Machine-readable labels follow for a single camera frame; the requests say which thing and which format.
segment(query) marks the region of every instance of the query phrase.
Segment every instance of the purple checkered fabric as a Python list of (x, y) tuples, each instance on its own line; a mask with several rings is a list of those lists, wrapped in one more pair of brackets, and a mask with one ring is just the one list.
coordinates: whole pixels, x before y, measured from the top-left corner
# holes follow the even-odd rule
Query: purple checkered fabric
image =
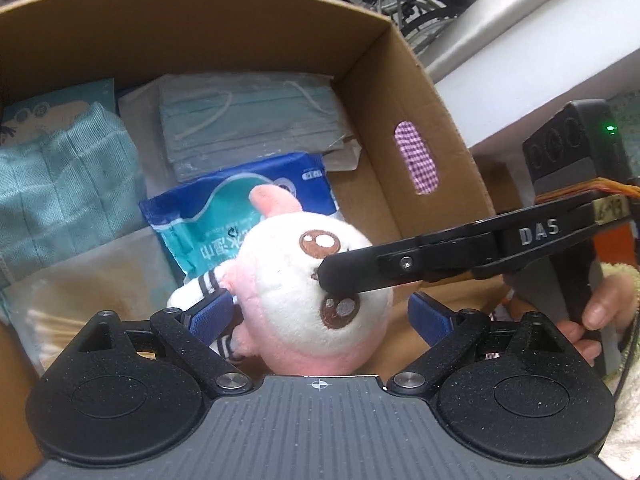
[(411, 175), (415, 192), (427, 195), (435, 191), (439, 183), (436, 164), (414, 124), (409, 121), (398, 124), (394, 137)]

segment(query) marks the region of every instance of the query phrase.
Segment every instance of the sleeve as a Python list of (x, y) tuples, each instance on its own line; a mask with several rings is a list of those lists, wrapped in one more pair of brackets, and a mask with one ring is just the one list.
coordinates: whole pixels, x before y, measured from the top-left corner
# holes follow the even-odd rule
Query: sleeve
[[(629, 272), (636, 282), (636, 291), (640, 296), (640, 272), (631, 266), (611, 266), (603, 264), (603, 274), (608, 276), (612, 272)], [(631, 328), (640, 322), (638, 313)], [(630, 335), (632, 329), (627, 331), (621, 341), (622, 365), (610, 377), (605, 378), (609, 389), (613, 392), (618, 386), (620, 375), (629, 358), (631, 346)], [(609, 432), (602, 450), (600, 459), (617, 475), (625, 480), (634, 480), (640, 474), (640, 342), (636, 342), (633, 362), (626, 378), (624, 388), (616, 403), (616, 418)]]

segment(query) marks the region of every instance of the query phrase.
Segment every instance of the blue gripper pad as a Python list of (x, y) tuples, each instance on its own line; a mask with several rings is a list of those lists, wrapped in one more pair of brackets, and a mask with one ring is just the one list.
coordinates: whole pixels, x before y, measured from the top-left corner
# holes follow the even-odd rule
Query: blue gripper pad
[(430, 347), (449, 335), (455, 326), (455, 312), (423, 292), (411, 295), (408, 313), (409, 323)]
[(234, 316), (234, 298), (228, 290), (208, 294), (182, 316), (189, 332), (210, 346), (231, 323)]

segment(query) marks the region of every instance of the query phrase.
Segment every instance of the stuffed toy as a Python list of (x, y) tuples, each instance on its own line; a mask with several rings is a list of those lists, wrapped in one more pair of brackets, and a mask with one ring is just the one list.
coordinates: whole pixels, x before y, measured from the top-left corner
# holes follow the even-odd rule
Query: stuffed toy
[(242, 311), (224, 344), (212, 348), (230, 361), (261, 356), (276, 374), (340, 376), (373, 354), (386, 332), (392, 290), (332, 298), (316, 274), (330, 254), (370, 246), (353, 226), (302, 211), (273, 185), (250, 193), (264, 220), (244, 238), (238, 256), (176, 290), (167, 306), (187, 310), (219, 286)]

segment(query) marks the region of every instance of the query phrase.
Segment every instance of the wire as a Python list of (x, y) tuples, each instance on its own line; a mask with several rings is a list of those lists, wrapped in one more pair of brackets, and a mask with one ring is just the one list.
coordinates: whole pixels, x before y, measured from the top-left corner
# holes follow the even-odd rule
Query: wire
[(575, 184), (573, 186), (563, 187), (562, 189), (557, 189), (555, 191), (540, 194), (536, 197), (536, 203), (540, 204), (549, 202), (550, 200), (555, 200), (557, 198), (562, 198), (565, 196), (590, 190), (604, 191), (613, 194), (620, 193), (628, 196), (629, 198), (640, 200), (640, 187), (632, 186), (631, 184), (622, 184), (620, 182), (616, 182), (615, 180), (609, 180), (608, 178), (598, 177), (594, 178), (593, 180), (581, 182), (580, 184)]
[(618, 402), (620, 398), (620, 394), (622, 393), (622, 388), (625, 386), (626, 377), (629, 375), (629, 371), (633, 366), (634, 357), (636, 355), (636, 348), (638, 347), (638, 338), (640, 337), (640, 317), (636, 316), (636, 325), (634, 326), (634, 331), (631, 336), (631, 342), (629, 343), (629, 352), (626, 355), (625, 365), (622, 368), (622, 373), (620, 375), (620, 380), (618, 381), (618, 386), (616, 386), (616, 391), (613, 394), (614, 402)]

